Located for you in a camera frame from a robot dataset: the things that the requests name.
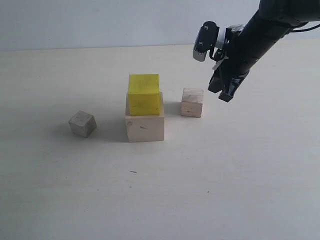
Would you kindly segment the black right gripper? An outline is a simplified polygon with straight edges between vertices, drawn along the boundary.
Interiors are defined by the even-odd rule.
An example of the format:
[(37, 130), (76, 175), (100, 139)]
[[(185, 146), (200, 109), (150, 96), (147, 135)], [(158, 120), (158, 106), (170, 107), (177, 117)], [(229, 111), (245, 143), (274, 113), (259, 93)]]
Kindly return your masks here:
[(214, 71), (208, 90), (215, 94), (221, 92), (218, 98), (230, 102), (250, 68), (289, 30), (289, 24), (262, 19), (257, 11), (228, 43), (227, 59)]

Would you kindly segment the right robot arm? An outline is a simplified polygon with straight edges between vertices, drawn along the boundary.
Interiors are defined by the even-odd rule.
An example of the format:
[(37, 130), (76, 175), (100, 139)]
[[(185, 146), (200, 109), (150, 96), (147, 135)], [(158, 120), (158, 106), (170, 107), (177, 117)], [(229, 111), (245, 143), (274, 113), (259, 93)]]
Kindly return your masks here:
[(229, 102), (263, 55), (285, 35), (320, 20), (318, 0), (262, 0), (245, 26), (229, 26), (208, 90)]

